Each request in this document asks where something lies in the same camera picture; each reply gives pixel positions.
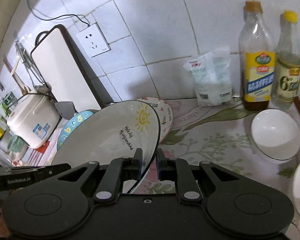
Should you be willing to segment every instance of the bottle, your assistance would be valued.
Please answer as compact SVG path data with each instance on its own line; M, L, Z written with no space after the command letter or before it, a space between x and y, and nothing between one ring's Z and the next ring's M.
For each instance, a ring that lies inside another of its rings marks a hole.
M247 110L266 109L274 78L275 47L258 1L246 1L246 23L239 36L242 101Z
M281 34L276 49L275 78L272 102L282 110L288 110L297 95L300 81L300 41L297 30L297 14L285 10Z

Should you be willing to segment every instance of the rice cooker handle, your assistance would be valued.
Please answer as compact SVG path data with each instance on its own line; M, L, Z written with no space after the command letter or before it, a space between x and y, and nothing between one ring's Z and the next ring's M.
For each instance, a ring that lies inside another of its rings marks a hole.
M37 106L35 107L35 109L33 110L33 114L36 114L39 111L41 105L43 105L45 101L46 101L45 97L43 97L41 99L41 101L37 104Z

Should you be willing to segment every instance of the large white plate with black rim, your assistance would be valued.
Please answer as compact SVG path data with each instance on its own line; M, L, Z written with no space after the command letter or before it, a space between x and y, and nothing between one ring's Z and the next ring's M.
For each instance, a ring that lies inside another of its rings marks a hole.
M64 141L52 165L68 163L72 168L89 161L109 164L122 156L143 150L141 180L150 167L160 139L160 120L148 104L128 100L101 109L81 123ZM140 181L128 181L123 192L131 192Z

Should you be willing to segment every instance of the electrical outlet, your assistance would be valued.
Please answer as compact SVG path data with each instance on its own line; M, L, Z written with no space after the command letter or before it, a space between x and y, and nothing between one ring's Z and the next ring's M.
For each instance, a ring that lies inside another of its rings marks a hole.
M110 50L97 24L91 25L76 36L89 57L94 57Z

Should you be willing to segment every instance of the white cutting board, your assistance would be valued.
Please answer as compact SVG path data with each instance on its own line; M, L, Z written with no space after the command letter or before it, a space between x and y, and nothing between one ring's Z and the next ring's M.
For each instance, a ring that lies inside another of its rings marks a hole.
M101 109L59 28L52 29L31 56L58 102L72 101L78 112Z

